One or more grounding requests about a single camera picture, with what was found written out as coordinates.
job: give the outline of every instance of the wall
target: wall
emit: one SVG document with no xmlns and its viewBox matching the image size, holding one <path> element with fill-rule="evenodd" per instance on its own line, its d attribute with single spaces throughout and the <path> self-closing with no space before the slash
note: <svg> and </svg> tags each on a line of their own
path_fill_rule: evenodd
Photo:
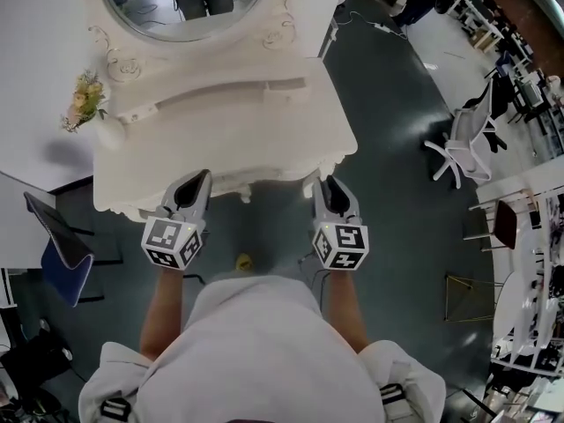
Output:
<svg viewBox="0 0 564 423">
<path fill-rule="evenodd" d="M 495 0 L 531 45 L 535 67 L 564 76 L 564 40 L 533 0 Z"/>
<path fill-rule="evenodd" d="M 55 206 L 55 197 L 0 174 L 0 267 L 33 269 L 41 267 L 48 234 L 27 211 L 24 191 Z"/>
<path fill-rule="evenodd" d="M 0 171 L 45 190 L 92 174 L 85 134 L 59 130 L 91 45 L 81 0 L 0 0 Z"/>
</svg>

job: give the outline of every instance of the white shirt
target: white shirt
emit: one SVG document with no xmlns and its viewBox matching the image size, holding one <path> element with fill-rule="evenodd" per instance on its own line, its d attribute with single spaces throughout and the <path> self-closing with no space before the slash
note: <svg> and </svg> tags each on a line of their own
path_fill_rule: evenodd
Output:
<svg viewBox="0 0 564 423">
<path fill-rule="evenodd" d="M 301 282 L 233 278 L 200 293 L 184 332 L 153 363 L 106 343 L 78 409 L 83 423 L 112 421 L 100 408 L 123 397 L 128 421 L 383 422 L 379 389 L 389 382 L 402 383 L 421 419 L 439 422 L 444 381 L 397 345 L 357 355 Z"/>
</svg>

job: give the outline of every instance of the yellow object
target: yellow object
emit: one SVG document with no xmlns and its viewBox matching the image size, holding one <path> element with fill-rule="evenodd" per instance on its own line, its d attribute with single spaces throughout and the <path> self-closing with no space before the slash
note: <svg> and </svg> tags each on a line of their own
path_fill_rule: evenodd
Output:
<svg viewBox="0 0 564 423">
<path fill-rule="evenodd" d="M 235 261 L 235 269 L 237 271 L 252 272 L 255 269 L 255 265 L 249 255 L 239 254 Z"/>
<path fill-rule="evenodd" d="M 94 83 L 88 86 L 89 94 L 100 94 L 102 92 L 102 83 Z"/>
<path fill-rule="evenodd" d="M 81 93 L 74 93 L 73 103 L 75 108 L 81 108 L 86 103 L 86 96 Z"/>
</svg>

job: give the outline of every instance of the flower bouquet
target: flower bouquet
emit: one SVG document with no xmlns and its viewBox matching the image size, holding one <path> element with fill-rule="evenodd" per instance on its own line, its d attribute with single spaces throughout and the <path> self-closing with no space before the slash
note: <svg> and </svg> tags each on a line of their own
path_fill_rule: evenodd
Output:
<svg viewBox="0 0 564 423">
<path fill-rule="evenodd" d="M 61 116 L 63 128 L 70 133 L 77 133 L 78 127 L 91 121 L 96 115 L 104 119 L 107 112 L 99 108 L 106 98 L 103 92 L 104 85 L 100 82 L 98 74 L 85 70 L 85 73 L 77 78 L 72 105 L 67 110 L 67 114 Z"/>
</svg>

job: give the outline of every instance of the white vanity table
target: white vanity table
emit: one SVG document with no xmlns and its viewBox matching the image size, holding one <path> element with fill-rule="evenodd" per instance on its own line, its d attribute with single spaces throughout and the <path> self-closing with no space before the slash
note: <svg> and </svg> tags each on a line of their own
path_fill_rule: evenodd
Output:
<svg viewBox="0 0 564 423">
<path fill-rule="evenodd" d="M 86 1 L 108 112 L 127 132 L 120 149 L 95 150 L 97 210 L 143 222 L 170 183 L 203 168 L 213 196 L 239 192 L 248 202 L 253 182 L 324 178 L 356 152 L 323 62 L 296 53 L 300 0 L 253 0 L 242 14 L 148 32 L 110 0 Z"/>
</svg>

